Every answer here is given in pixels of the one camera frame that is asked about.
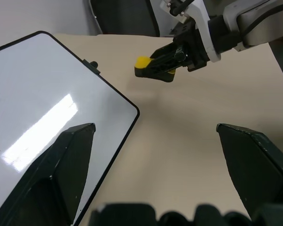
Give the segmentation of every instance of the black chair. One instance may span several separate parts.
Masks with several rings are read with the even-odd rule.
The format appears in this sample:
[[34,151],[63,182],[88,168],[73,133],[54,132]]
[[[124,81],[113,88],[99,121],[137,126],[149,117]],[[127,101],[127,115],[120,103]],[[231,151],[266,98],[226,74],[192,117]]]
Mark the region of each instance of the black chair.
[[159,37],[150,0],[89,0],[104,34]]

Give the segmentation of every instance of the white wall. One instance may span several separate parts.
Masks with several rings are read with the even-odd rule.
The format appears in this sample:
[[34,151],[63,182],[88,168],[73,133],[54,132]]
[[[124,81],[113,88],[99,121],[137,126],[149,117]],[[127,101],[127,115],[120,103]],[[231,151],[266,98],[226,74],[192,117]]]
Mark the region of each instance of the white wall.
[[35,31],[97,34],[84,0],[0,0],[0,46]]

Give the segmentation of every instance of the yellow object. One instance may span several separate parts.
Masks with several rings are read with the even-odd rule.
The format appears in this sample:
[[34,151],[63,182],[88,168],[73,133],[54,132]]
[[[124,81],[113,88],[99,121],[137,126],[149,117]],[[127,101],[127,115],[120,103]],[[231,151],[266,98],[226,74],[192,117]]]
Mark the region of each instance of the yellow object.
[[171,71],[168,71],[168,73],[170,73],[170,74],[175,74],[175,72],[176,72],[176,69],[173,69],[173,70],[171,70]]
[[137,62],[135,64],[135,68],[138,68],[138,69],[143,69],[145,67],[148,66],[148,64],[151,62],[151,59],[150,57],[147,57],[147,56],[140,56],[137,58]]

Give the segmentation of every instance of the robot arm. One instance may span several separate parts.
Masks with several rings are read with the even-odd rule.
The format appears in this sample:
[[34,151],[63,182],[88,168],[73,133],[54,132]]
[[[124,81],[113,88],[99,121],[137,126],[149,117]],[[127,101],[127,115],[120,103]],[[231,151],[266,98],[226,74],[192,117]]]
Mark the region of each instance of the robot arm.
[[283,37],[283,0],[237,0],[211,19],[203,0],[163,0],[160,7],[182,26],[171,44],[138,59],[137,77],[171,82],[178,67],[191,72],[232,48],[243,51]]

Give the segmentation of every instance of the beige table surface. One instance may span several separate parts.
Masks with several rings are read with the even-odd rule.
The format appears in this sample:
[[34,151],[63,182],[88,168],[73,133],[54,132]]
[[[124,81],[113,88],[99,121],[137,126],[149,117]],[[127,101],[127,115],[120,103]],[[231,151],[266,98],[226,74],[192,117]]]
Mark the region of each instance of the beige table surface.
[[101,75],[141,115],[85,214],[105,202],[147,202],[157,216],[176,210],[191,219],[200,203],[246,213],[229,177],[216,125],[265,133],[283,150],[283,74],[267,44],[222,54],[218,63],[172,83],[134,76],[138,56],[172,41],[142,36],[55,35]]

